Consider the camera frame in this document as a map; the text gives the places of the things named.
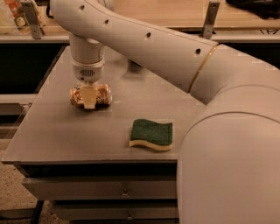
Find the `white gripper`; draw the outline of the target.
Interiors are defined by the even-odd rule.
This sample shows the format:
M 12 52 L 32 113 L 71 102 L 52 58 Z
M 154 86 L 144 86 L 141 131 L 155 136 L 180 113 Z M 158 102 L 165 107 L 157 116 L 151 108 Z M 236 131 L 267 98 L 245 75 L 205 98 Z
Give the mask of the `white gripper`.
M 96 83 L 103 75 L 105 59 L 95 63 L 84 64 L 72 59 L 73 75 L 83 83 Z M 96 104 L 97 88 L 83 86 L 80 88 L 85 109 L 94 109 Z

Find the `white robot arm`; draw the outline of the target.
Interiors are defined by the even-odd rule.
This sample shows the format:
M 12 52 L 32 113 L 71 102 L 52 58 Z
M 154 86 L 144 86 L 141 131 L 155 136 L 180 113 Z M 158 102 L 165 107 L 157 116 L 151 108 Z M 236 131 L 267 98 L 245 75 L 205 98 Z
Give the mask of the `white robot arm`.
M 99 0 L 52 0 L 57 23 L 205 104 L 178 154 L 180 224 L 280 224 L 280 71 L 214 41 L 124 17 Z

